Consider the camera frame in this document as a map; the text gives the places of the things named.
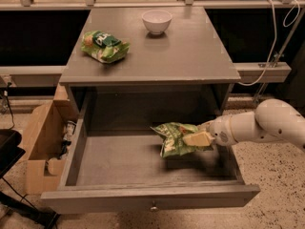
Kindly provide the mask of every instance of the chip bag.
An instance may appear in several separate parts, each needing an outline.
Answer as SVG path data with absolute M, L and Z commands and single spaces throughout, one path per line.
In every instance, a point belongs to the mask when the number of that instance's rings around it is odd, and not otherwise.
M 126 56 L 130 43 L 101 31 L 89 31 L 83 36 L 81 50 L 102 63 L 112 63 Z
M 193 134 L 198 131 L 198 127 L 190 124 L 181 124 L 176 122 L 165 123 L 152 129 L 163 139 L 163 145 L 160 155 L 166 156 L 183 156 L 197 150 L 212 150 L 211 146 L 188 146 L 183 141 L 183 136 Z

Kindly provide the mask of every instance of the gray tabletop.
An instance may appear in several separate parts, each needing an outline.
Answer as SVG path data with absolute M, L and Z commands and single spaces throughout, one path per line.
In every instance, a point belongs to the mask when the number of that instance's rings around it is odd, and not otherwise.
M 142 13 L 151 9 L 92 9 L 60 82 L 75 85 L 210 84 L 240 80 L 203 8 L 161 8 L 170 12 L 173 20 L 160 36 L 151 36 L 142 22 Z M 117 63 L 103 64 L 81 52 L 81 39 L 87 31 L 107 32 L 130 42 L 127 56 Z

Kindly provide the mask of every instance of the cardboard box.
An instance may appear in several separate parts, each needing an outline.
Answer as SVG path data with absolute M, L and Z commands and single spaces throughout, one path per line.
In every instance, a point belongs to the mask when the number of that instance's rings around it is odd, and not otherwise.
M 27 194 L 56 190 L 65 166 L 65 160 L 57 158 L 67 120 L 75 121 L 77 115 L 72 111 L 67 94 L 62 92 L 61 97 L 55 96 L 50 103 L 34 109 L 23 132 L 21 147 L 26 151 L 22 159 L 27 160 Z

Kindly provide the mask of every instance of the power outlet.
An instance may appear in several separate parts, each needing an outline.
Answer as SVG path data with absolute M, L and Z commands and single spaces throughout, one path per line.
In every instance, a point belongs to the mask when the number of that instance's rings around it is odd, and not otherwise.
M 13 82 L 11 75 L 9 74 L 1 74 L 0 75 L 1 79 L 3 80 L 4 84 L 8 86 L 10 84 L 10 87 L 15 87 L 16 84 Z

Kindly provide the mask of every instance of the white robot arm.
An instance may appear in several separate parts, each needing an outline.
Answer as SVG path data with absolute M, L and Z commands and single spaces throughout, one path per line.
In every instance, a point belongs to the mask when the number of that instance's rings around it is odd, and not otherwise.
M 305 152 L 304 117 L 291 105 L 277 99 L 265 100 L 253 112 L 223 115 L 198 127 L 197 133 L 183 137 L 185 143 L 230 146 L 241 141 L 288 141 Z

